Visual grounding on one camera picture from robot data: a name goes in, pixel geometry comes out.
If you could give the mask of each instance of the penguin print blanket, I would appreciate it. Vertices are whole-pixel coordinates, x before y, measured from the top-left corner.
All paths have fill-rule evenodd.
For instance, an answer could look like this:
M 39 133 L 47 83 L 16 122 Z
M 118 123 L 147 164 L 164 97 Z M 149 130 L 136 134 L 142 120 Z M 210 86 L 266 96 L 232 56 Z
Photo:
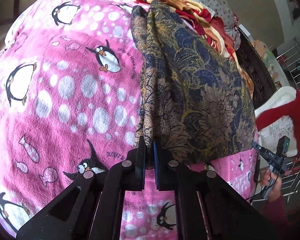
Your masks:
M 143 62 L 134 5 L 38 0 L 0 53 L 0 223 L 12 236 L 84 171 L 106 171 L 133 149 Z M 255 163 L 250 150 L 194 169 L 214 167 L 249 197 Z M 174 203 L 147 170 L 145 190 L 125 195 L 121 239 L 176 239 Z

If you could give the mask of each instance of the silver screw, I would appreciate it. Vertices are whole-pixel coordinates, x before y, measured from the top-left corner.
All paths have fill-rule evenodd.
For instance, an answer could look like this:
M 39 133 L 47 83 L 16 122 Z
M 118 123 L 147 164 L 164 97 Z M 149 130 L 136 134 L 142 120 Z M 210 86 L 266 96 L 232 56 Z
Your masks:
M 215 178 L 216 177 L 216 173 L 214 172 L 214 171 L 207 171 L 207 176 L 209 177 L 209 178 Z
M 177 167 L 179 165 L 179 163 L 175 160 L 169 161 L 169 166 L 171 167 Z
M 123 167 L 130 167 L 131 165 L 132 165 L 132 162 L 128 161 L 128 160 L 122 162 Z
M 90 179 L 93 177 L 93 171 L 86 171 L 83 176 L 85 177 L 85 179 Z

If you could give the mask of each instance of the maroon sleeve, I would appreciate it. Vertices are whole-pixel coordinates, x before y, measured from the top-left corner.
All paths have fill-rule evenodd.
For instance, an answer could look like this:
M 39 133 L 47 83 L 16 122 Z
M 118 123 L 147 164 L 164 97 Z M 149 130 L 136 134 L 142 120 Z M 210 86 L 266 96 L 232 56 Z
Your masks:
M 266 202 L 263 216 L 277 228 L 281 236 L 284 236 L 290 227 L 282 195 L 274 201 Z

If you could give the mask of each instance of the human hand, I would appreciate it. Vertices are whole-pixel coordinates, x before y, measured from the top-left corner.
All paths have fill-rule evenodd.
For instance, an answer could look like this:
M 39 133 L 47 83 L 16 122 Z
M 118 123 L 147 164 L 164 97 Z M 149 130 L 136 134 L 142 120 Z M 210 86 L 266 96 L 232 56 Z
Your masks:
M 263 177 L 260 181 L 261 187 L 269 186 L 269 180 L 270 179 L 274 179 L 274 181 L 275 180 L 277 180 L 277 181 L 271 187 L 271 192 L 269 193 L 269 198 L 268 198 L 269 202 L 274 201 L 278 197 L 280 197 L 280 195 L 281 195 L 281 185 L 282 185 L 282 179 L 280 178 L 280 176 L 274 174 L 273 172 L 271 172 L 269 170 L 269 168 L 267 168 L 265 174 L 263 175 Z

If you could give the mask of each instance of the penguin eye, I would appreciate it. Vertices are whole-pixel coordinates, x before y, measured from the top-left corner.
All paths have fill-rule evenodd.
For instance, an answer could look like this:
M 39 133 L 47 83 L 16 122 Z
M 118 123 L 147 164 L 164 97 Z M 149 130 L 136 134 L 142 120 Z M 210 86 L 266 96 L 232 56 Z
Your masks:
M 79 173 L 84 173 L 84 166 L 83 165 L 78 165 L 78 171 Z

